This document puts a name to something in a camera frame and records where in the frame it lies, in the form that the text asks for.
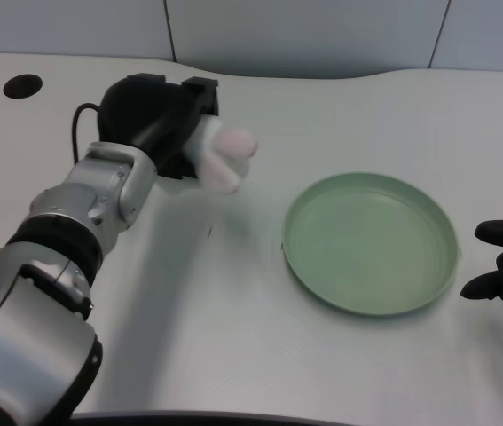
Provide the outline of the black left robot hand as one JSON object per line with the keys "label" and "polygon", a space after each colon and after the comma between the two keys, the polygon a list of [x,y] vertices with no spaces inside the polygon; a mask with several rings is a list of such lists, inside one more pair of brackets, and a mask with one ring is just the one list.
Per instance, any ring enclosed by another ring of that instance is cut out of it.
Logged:
{"label": "black left robot hand", "polygon": [[163,75],[129,75],[101,100],[99,137],[143,151],[162,177],[195,178],[183,148],[204,115],[218,115],[217,86],[203,77],[168,83]]}

